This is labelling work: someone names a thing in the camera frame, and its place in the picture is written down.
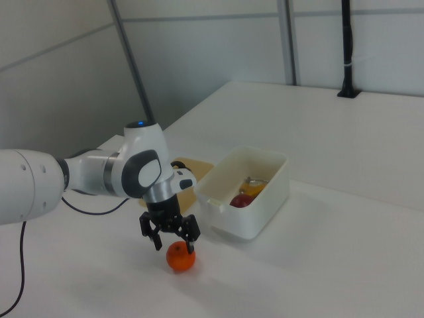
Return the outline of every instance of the white plastic container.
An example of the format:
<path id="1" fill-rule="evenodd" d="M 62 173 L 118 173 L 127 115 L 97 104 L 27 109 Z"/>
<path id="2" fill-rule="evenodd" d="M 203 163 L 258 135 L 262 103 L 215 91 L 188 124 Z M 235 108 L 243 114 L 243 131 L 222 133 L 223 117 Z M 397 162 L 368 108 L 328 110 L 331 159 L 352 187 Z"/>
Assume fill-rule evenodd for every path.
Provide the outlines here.
<path id="1" fill-rule="evenodd" d="M 279 152 L 239 147 L 218 163 L 194 187 L 212 227 L 243 239 L 253 239 L 288 198 L 288 159 Z M 270 180 L 247 207 L 230 205 L 247 177 Z"/>

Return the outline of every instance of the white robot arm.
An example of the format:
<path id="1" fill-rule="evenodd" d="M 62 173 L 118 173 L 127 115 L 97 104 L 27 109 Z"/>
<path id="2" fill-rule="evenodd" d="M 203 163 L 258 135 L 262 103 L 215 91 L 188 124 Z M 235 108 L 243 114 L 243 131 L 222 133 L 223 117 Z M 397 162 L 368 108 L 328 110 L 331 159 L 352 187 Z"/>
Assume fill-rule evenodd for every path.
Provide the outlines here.
<path id="1" fill-rule="evenodd" d="M 158 232 L 176 233 L 192 252 L 199 227 L 193 215 L 181 216 L 176 194 L 195 184 L 194 175 L 185 168 L 173 169 L 158 124 L 131 123 L 124 136 L 118 152 L 95 149 L 69 159 L 30 150 L 0 150 L 0 225 L 53 210 L 67 189 L 143 198 L 148 208 L 140 217 L 143 235 L 160 249 Z"/>

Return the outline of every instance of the white table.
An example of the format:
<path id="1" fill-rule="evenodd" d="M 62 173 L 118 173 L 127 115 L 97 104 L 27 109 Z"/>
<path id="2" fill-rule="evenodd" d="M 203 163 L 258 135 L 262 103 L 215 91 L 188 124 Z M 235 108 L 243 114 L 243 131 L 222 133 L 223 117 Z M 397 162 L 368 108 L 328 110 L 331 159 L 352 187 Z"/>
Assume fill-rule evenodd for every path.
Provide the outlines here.
<path id="1" fill-rule="evenodd" d="M 228 107 L 223 123 L 237 126 L 236 116 L 248 120 L 252 115 L 232 114 Z M 233 146 L 248 143 L 223 123 L 217 128 L 234 130 L 231 138 L 201 134 L 199 121 L 211 124 L 201 108 L 166 131 L 173 157 L 217 163 Z M 105 147 L 119 142 L 116 136 Z M 25 290 L 7 317 L 424 315 L 422 212 L 303 182 L 290 186 L 290 198 L 250 242 L 212 231 L 195 203 L 189 213 L 196 215 L 202 234 L 195 266 L 183 274 L 174 274 L 165 261 L 174 235 L 161 235 L 160 252 L 142 237 L 138 218 L 143 208 L 137 200 L 102 217 L 79 214 L 61 203 L 26 226 Z M 94 212 L 121 201 L 72 191 L 65 197 Z M 19 291 L 20 229 L 0 227 L 0 311 Z"/>

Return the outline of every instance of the orange ball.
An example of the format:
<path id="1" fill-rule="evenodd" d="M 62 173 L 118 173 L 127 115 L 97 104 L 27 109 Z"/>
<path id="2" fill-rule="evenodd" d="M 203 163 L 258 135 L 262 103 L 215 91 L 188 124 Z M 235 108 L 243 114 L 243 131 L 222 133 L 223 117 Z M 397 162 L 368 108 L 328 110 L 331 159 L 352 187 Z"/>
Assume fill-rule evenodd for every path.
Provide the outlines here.
<path id="1" fill-rule="evenodd" d="M 186 242 L 180 241 L 171 244 L 166 251 L 166 261 L 173 270 L 182 272 L 188 270 L 194 264 L 196 252 L 188 254 Z"/>

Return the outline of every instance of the metal pole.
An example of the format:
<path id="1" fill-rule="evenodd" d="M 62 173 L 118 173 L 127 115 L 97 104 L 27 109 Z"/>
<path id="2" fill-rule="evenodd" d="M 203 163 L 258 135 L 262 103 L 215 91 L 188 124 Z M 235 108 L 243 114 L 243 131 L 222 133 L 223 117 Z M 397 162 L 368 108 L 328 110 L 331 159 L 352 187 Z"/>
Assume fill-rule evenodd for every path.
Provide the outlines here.
<path id="1" fill-rule="evenodd" d="M 121 16 L 119 14 L 118 6 L 115 0 L 108 0 L 108 4 L 111 10 L 113 20 L 115 22 L 115 26 L 117 28 L 119 39 L 121 40 L 121 44 L 124 49 L 125 57 L 127 58 L 128 65 L 130 67 L 132 77 L 134 78 L 134 83 L 136 85 L 138 95 L 140 96 L 140 100 L 144 108 L 144 112 L 146 113 L 147 120 L 150 121 L 151 123 L 155 123 L 156 121 L 154 120 L 153 112 L 150 107 L 150 103 L 148 102 L 146 90 L 144 89 L 143 82 L 140 77 L 140 73 L 138 72 L 138 68 L 134 59 L 133 52 L 131 51 L 128 36 L 125 32 L 124 25 L 123 25 Z"/>
<path id="2" fill-rule="evenodd" d="M 353 35 L 352 27 L 350 25 L 350 0 L 342 0 L 342 19 L 344 80 L 342 90 L 337 94 L 337 96 L 355 98 L 360 93 L 360 91 L 355 90 L 352 83 Z"/>

